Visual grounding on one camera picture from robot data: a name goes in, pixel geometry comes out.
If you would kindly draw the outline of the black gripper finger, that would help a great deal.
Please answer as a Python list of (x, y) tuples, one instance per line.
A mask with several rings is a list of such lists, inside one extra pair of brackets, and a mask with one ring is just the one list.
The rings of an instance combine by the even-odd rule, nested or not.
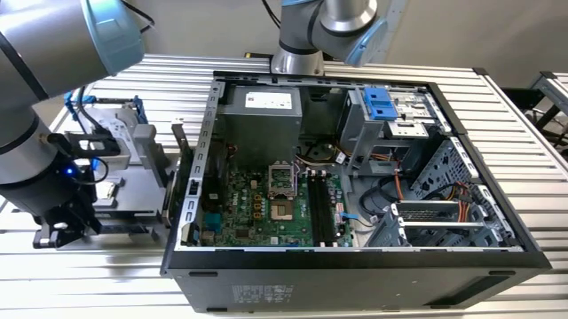
[(39, 218), (41, 228), (33, 237), (33, 248), (60, 248), (69, 243), (71, 228), (68, 222), (56, 214), (47, 213)]
[(73, 195), (67, 203), (69, 221), (65, 234), (79, 238), (80, 235), (99, 235), (101, 223), (95, 216), (91, 198), (87, 195)]

